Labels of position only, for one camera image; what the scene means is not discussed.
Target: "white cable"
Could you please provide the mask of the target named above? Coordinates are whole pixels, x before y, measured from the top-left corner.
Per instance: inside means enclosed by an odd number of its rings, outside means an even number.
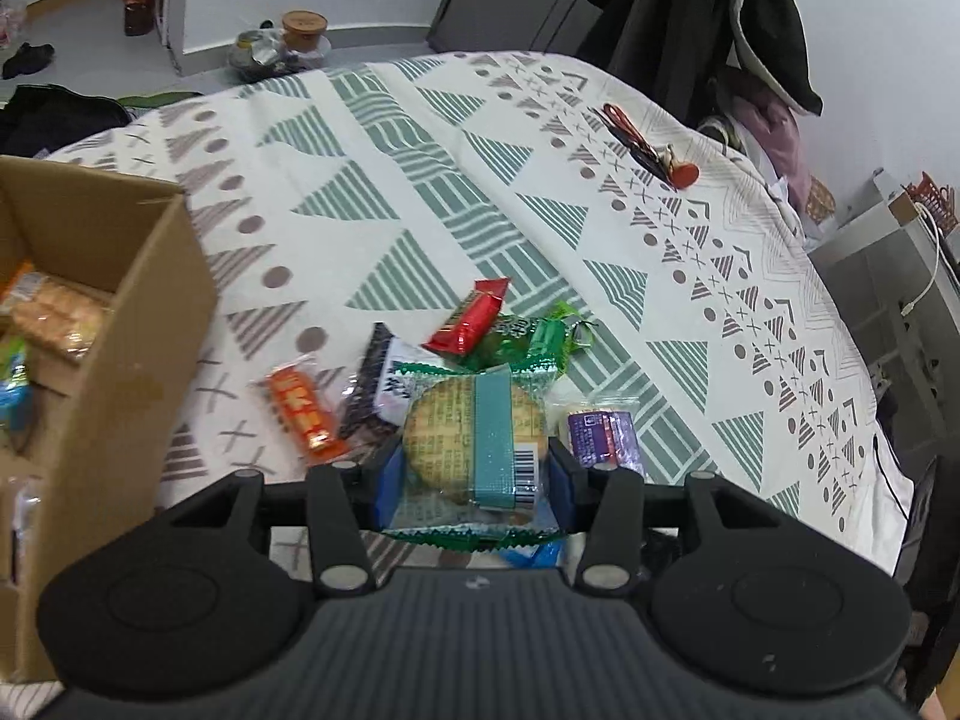
[[[911,311],[913,311],[917,303],[919,303],[920,300],[923,299],[923,296],[930,291],[930,288],[933,286],[933,282],[937,280],[937,268],[939,268],[940,266],[940,233],[937,230],[937,220],[933,218],[933,214],[930,213],[930,210],[928,209],[928,207],[926,207],[922,203],[915,202],[913,204],[913,207],[917,209],[918,214],[925,215],[930,220],[930,224],[933,227],[933,230],[932,230],[933,240],[937,247],[937,254],[936,254],[936,259],[934,259],[933,261],[933,276],[930,276],[930,281],[928,282],[928,285],[926,285],[925,288],[923,288],[923,292],[921,292],[919,295],[913,298],[913,300],[911,300],[901,309],[901,317],[906,317]]]

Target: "orange snack wrapper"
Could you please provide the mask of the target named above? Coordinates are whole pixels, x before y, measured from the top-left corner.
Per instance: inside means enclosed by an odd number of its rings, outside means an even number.
[[[280,418],[294,437],[308,466],[330,463],[349,445],[337,437],[337,418],[320,405],[310,377],[295,365],[278,368],[266,379]]]

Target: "black cord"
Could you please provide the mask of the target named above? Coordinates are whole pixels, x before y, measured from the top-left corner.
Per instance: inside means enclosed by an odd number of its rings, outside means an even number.
[[[878,446],[878,444],[879,442],[877,441],[877,434],[875,433],[874,434],[874,457],[875,459],[877,459],[877,468],[880,469],[880,474],[882,474],[883,480],[887,483],[887,490],[890,490],[890,494],[894,496],[894,503],[896,503],[896,507],[901,510],[901,514],[904,516],[904,519],[907,522],[909,522],[910,517],[908,517],[906,512],[904,512],[904,507],[901,506],[901,503],[899,502],[899,498],[896,497],[896,493],[894,493],[894,488],[890,484],[890,480],[887,479],[887,472],[883,470],[883,464],[880,462],[880,447]]]

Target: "red snack wrapper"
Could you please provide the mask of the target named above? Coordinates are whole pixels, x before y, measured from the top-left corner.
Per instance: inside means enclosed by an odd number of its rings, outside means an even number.
[[[473,290],[450,314],[443,327],[424,343],[424,349],[457,357],[469,353],[496,321],[509,286],[508,278],[474,281]]]
[[[278,368],[266,380],[270,398],[308,466],[330,463],[349,451],[337,437],[337,420],[320,405],[310,378],[294,365]]]

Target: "cardboard box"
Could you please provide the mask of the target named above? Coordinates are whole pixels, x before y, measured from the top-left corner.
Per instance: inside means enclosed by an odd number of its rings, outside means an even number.
[[[40,491],[16,583],[11,536],[0,535],[5,680],[54,678],[35,630],[40,591],[151,516],[217,300],[181,190],[166,182],[0,157],[0,284],[25,258],[112,312],[78,365],[36,350],[40,420],[21,456],[0,449],[0,529],[11,527],[11,480],[35,478]]]

